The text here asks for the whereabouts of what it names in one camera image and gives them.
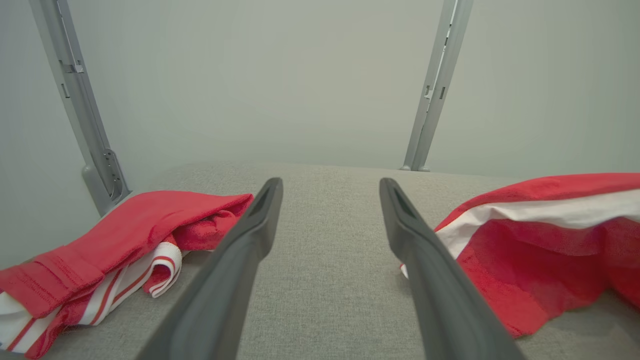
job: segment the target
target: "gray upholstered table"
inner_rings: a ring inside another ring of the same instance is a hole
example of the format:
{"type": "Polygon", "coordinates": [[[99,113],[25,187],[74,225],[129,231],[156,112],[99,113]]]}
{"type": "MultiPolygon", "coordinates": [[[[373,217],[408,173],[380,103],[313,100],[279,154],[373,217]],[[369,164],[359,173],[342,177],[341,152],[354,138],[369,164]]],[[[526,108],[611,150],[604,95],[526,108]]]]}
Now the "gray upholstered table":
{"type": "MultiPolygon", "coordinates": [[[[309,165],[203,163],[167,171],[142,189],[231,195],[284,180],[271,254],[260,264],[239,359],[420,359],[408,282],[389,250],[378,181],[393,177],[431,226],[458,204],[516,182],[479,176],[309,165]]],[[[97,327],[62,334],[45,359],[134,359],[207,254],[152,299],[139,291],[97,327]]],[[[518,340],[533,359],[640,359],[640,315],[613,294],[518,340]]],[[[18,358],[0,354],[0,359],[18,358]]]]}

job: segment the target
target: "red towel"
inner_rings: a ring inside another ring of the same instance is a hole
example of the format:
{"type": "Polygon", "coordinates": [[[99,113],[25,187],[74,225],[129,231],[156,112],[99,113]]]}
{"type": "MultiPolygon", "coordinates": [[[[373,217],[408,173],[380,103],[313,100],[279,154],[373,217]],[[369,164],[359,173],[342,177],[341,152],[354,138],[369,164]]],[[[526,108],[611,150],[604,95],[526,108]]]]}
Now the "red towel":
{"type": "Polygon", "coordinates": [[[26,356],[36,359],[66,325],[97,325],[140,286],[161,295],[177,278],[180,251],[214,249],[252,200],[143,193],[76,241],[0,271],[0,348],[28,348],[26,356]]]}
{"type": "Polygon", "coordinates": [[[640,307],[640,174],[524,181],[467,201],[435,231],[514,337],[608,288],[640,307]]]}

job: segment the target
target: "crumpled towel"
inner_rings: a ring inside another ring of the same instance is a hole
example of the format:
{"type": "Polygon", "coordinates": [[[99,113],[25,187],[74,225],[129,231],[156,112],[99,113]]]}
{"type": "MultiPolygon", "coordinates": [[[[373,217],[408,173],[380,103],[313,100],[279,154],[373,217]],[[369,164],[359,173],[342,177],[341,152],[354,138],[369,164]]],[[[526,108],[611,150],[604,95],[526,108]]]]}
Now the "crumpled towel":
{"type": "Polygon", "coordinates": [[[640,307],[640,174],[524,181],[465,202],[435,232],[513,337],[609,288],[640,307]]]}

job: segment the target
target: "light gray wall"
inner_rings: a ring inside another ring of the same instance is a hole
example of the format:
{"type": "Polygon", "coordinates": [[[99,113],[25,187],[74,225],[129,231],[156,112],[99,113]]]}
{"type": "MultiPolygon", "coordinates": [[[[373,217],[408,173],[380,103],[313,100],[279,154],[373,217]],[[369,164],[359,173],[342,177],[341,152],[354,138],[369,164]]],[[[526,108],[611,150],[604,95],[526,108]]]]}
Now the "light gray wall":
{"type": "Polygon", "coordinates": [[[69,1],[132,188],[205,160],[399,168],[442,0],[69,1]]]}
{"type": "Polygon", "coordinates": [[[98,221],[84,161],[27,1],[0,1],[0,268],[98,221]]]}
{"type": "Polygon", "coordinates": [[[636,0],[476,0],[427,166],[640,171],[639,20],[636,0]]]}

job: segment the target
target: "folded towel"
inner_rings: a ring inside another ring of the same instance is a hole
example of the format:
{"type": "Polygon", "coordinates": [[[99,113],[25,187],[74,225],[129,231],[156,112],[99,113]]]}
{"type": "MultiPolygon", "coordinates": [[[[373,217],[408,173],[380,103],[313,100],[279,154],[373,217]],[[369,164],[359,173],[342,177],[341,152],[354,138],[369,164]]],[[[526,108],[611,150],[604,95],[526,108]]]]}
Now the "folded towel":
{"type": "Polygon", "coordinates": [[[69,325],[98,325],[130,294],[162,295],[182,255],[215,249],[253,195],[149,192],[72,243],[0,271],[0,349],[43,356],[69,325]]]}

